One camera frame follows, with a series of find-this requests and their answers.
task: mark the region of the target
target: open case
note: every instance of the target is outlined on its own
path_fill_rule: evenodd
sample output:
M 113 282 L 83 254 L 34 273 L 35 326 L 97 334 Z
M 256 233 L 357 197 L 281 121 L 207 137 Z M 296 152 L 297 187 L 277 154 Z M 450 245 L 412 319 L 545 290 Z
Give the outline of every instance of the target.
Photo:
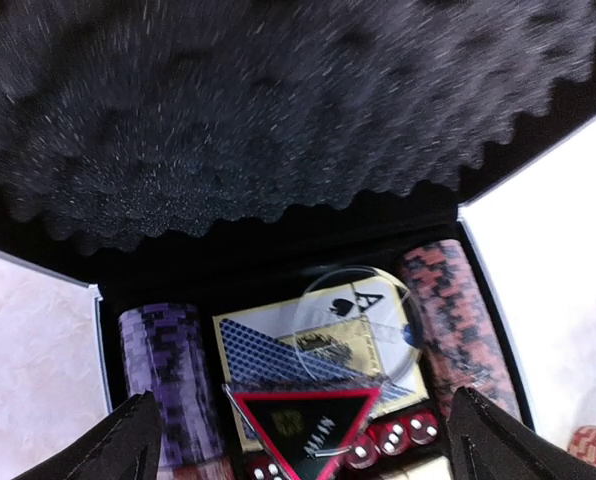
M 400 198 L 391 193 L 357 192 L 348 208 L 326 205 L 289 207 L 277 222 L 247 218 L 217 219 L 201 238 L 168 231 L 146 238 L 130 253 L 112 248 L 83 256 L 69 240 L 56 241 L 35 217 L 18 223 L 9 216 L 0 192 L 0 251 L 86 284 L 97 284 L 101 358 L 110 411 L 127 400 L 118 317 L 146 304 L 170 302 L 198 307 L 212 389 L 221 428 L 235 476 L 250 478 L 234 415 L 223 394 L 224 372 L 214 331 L 214 317 L 300 297 L 323 273 L 347 265 L 370 265 L 395 273 L 404 252 L 443 239 L 457 239 L 467 253 L 485 299 L 507 365 L 522 421 L 532 428 L 532 416 L 523 390 L 505 325 L 486 281 L 486 265 L 478 262 L 468 226 L 459 206 L 486 193 L 541 152 L 553 146 L 596 115 L 596 51 L 592 77 L 583 83 L 557 80 L 546 116 L 520 113 L 511 143 L 485 143 L 480 169 L 464 168 L 457 191 L 428 181 Z M 429 400 L 394 412 L 429 409 L 437 414 L 430 387 L 429 366 L 421 362 Z M 448 435 L 440 427 L 438 441 L 386 459 L 361 478 L 393 471 L 438 455 L 450 457 Z M 349 471 L 341 478 L 353 475 Z

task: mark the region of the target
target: transparent circle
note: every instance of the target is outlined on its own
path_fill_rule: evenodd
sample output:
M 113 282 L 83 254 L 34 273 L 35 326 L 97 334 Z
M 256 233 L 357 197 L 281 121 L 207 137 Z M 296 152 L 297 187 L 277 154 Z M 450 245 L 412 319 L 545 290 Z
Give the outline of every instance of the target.
M 317 382 L 364 375 L 392 382 L 420 357 L 417 305 L 396 277 L 369 266 L 325 273 L 305 290 L 293 320 L 293 345 Z

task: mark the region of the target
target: red triangle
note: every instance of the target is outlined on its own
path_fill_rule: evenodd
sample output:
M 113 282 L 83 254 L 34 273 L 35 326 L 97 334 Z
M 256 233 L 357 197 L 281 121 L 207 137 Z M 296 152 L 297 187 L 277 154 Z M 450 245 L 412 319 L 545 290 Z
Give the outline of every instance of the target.
M 335 409 L 335 411 L 331 411 L 331 415 L 328 415 L 331 418 L 336 418 L 337 422 L 337 425 L 332 427 L 336 430 L 336 433 L 332 434 L 335 438 L 331 439 L 331 442 L 334 442 L 335 448 L 346 448 L 351 446 L 361 433 L 360 430 L 365 426 L 366 419 L 372 407 L 380 398 L 380 394 L 380 387 L 316 392 L 238 392 L 233 393 L 233 400 L 290 479 L 304 480 L 304 478 L 301 478 L 301 474 L 296 471 L 297 467 L 292 465 L 291 459 L 285 454 L 287 452 L 283 453 L 281 451 L 282 447 L 278 448 L 276 442 L 271 438 L 272 436 L 280 438 L 278 432 L 273 428 L 268 431 L 269 419 L 274 416 L 272 412 L 274 408 L 291 405 L 292 408 L 298 408 L 299 410 L 300 408 L 296 406 L 304 406 L 303 412 L 307 413 L 308 416 L 313 413 L 313 416 L 304 420 L 305 424 L 312 427 L 311 430 L 314 430 L 314 425 L 316 429 L 318 428 L 317 417 L 320 417 L 322 412 L 326 413 L 327 408 Z M 336 407 L 343 406 L 343 404 L 348 408 L 344 409 L 345 413 L 341 414 L 341 409 Z M 316 430 L 316 433 L 322 438 L 320 432 Z M 309 434 L 309 427 L 307 427 L 307 432 L 302 434 L 303 437 L 306 434 Z M 292 458 L 294 459 L 295 454 L 296 451 L 293 448 Z M 304 454 L 304 458 L 300 462 L 300 469 L 302 470 L 305 468 L 305 458 L 309 458 L 309 456 Z M 314 480 L 329 479 L 336 473 L 340 458 L 339 456 L 320 457 L 314 462 L 317 462 L 317 465 L 316 463 L 313 464 L 309 478 Z

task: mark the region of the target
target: black foam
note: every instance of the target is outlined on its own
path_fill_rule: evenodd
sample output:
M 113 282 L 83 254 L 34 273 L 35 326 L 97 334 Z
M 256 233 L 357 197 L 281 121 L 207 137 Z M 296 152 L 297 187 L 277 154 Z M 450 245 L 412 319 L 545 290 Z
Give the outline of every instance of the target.
M 456 188 L 595 43 L 596 0 L 0 1 L 0 187 L 83 253 Z

